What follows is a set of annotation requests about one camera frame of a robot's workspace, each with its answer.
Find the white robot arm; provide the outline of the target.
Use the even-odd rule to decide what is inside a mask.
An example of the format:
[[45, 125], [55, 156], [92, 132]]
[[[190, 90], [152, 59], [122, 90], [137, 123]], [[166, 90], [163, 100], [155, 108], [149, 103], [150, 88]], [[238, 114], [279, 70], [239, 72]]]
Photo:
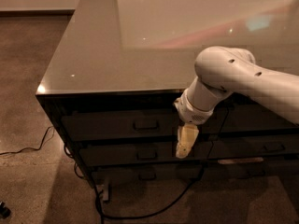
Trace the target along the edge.
[[176, 156], [186, 158], [198, 127], [213, 115], [218, 103], [239, 93], [284, 119], [299, 123], [299, 76], [262, 68], [246, 49], [209, 47], [195, 59], [196, 77], [174, 102], [178, 126]]

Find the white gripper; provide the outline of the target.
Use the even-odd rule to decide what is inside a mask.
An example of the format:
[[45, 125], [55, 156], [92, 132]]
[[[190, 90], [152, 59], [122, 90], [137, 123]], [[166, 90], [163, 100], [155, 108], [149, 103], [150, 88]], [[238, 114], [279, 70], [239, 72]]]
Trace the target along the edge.
[[185, 123], [183, 126], [178, 127], [176, 157], [179, 159], [186, 158], [191, 152], [199, 134], [199, 130], [196, 125], [204, 124], [213, 114], [212, 110], [202, 111], [194, 107], [189, 102], [187, 93], [188, 91], [185, 90], [174, 102], [179, 118]]

